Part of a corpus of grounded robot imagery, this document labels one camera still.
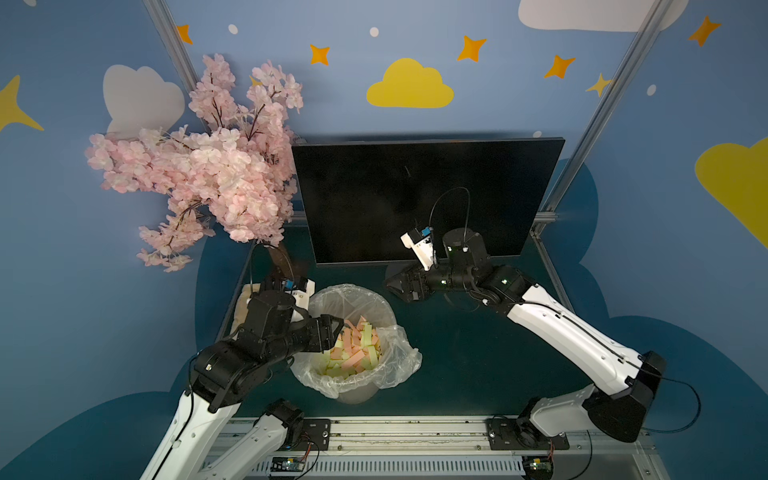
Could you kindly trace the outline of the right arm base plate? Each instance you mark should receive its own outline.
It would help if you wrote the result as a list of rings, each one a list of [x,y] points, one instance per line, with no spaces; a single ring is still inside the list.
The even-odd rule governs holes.
[[[495,451],[570,449],[566,436],[546,437],[527,421],[494,415],[484,424],[490,448]]]

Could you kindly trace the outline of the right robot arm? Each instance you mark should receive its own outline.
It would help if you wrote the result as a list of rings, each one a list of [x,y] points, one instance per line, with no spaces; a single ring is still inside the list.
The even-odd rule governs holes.
[[[532,400],[511,425],[517,442],[534,448],[581,430],[625,443],[637,440],[666,369],[660,355],[619,344],[519,269],[493,265],[482,236],[468,228],[444,235],[445,262],[435,253],[429,227],[408,231],[400,240],[418,261],[387,279],[387,289],[398,298],[411,303],[437,292],[464,292],[537,335],[589,377],[581,390]]]

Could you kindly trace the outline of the bin with clear plastic bag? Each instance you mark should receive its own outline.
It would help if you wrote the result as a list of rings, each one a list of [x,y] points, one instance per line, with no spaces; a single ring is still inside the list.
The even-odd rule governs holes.
[[[309,313],[343,320],[330,349],[298,354],[291,366],[302,385],[327,398],[363,403],[404,383],[422,365],[422,354],[397,324],[390,304],[371,290],[352,284],[327,287],[310,298]]]

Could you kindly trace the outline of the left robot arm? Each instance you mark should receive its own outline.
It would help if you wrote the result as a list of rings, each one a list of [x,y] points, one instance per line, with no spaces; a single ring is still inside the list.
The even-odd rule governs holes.
[[[299,443],[303,412],[277,400],[234,446],[204,463],[242,401],[267,381],[273,366],[298,353],[330,350],[343,327],[341,318],[310,316],[287,292],[252,294],[244,323],[190,364],[188,385],[143,478],[243,479],[271,454]]]

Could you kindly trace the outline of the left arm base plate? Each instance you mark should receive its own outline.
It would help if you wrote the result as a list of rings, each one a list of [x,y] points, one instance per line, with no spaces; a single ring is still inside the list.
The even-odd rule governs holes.
[[[305,451],[310,444],[313,451],[327,451],[333,422],[328,418],[305,418],[300,425],[288,430],[280,451]]]

